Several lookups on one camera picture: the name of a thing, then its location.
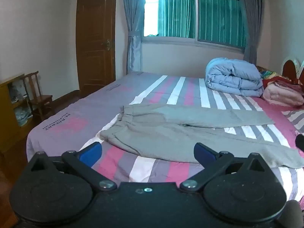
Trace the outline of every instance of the wooden chair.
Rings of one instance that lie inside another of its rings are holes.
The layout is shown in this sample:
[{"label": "wooden chair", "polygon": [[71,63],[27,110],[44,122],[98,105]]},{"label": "wooden chair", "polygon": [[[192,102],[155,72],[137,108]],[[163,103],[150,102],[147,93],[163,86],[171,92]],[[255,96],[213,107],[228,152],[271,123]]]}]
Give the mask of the wooden chair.
[{"label": "wooden chair", "polygon": [[[37,109],[38,109],[38,112],[39,112],[38,115],[40,116],[41,120],[44,121],[46,118],[50,117],[50,115],[54,115],[55,112],[54,112],[54,109],[52,107],[53,96],[52,95],[42,95],[41,94],[40,87],[39,87],[39,82],[38,82],[38,77],[37,77],[38,73],[39,72],[37,71],[35,73],[30,73],[30,74],[25,75],[23,77],[23,84],[24,84],[25,91],[26,91],[26,94],[27,94],[28,100],[29,100],[29,94],[28,94],[26,84],[25,84],[25,79],[28,78],[28,83],[29,83],[29,86],[30,86],[32,94],[33,94],[33,99],[28,101],[29,107],[32,111],[32,114],[36,115],[34,110],[33,110],[33,105],[36,106]],[[37,87],[38,87],[38,91],[39,91],[39,96],[37,96],[37,94],[36,94],[36,89],[35,89],[34,82],[33,82],[33,79],[32,79],[33,75],[35,75],[35,78],[36,78],[36,83],[37,83]]]}]

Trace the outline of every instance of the gray pants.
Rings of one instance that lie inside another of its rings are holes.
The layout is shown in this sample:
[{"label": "gray pants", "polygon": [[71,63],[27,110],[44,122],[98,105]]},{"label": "gray pants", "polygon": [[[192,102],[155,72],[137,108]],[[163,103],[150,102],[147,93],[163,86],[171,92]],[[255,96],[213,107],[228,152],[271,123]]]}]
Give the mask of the gray pants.
[{"label": "gray pants", "polygon": [[296,149],[216,129],[265,124],[274,122],[258,111],[134,104],[125,106],[117,122],[101,131],[100,138],[136,155],[168,161],[197,163],[193,148],[201,142],[216,152],[228,151],[240,158],[258,152],[270,167],[304,167]]}]

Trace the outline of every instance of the wooden door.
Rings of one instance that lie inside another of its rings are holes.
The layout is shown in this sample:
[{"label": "wooden door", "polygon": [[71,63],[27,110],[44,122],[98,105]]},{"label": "wooden door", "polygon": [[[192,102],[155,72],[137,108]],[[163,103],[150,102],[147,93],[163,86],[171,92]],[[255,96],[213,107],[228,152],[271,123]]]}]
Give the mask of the wooden door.
[{"label": "wooden door", "polygon": [[115,81],[116,0],[77,0],[76,55],[85,97]]}]

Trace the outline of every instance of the folded blue comforter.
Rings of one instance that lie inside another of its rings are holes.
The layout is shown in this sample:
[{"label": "folded blue comforter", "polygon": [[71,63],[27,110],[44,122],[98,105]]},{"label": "folded blue comforter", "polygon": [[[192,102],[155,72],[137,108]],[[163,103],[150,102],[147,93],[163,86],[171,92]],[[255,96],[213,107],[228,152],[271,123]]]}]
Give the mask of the folded blue comforter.
[{"label": "folded blue comforter", "polygon": [[264,90],[256,66],[236,59],[211,60],[206,67],[205,82],[213,90],[247,97],[260,97]]}]

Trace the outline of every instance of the curtain tie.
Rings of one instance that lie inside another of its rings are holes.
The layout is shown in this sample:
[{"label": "curtain tie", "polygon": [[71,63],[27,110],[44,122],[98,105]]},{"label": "curtain tie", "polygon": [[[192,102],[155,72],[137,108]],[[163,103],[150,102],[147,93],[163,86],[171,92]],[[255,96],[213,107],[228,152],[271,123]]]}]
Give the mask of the curtain tie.
[{"label": "curtain tie", "polygon": [[129,37],[134,37],[134,36],[140,36],[140,32],[139,31],[131,31],[128,34]]}]

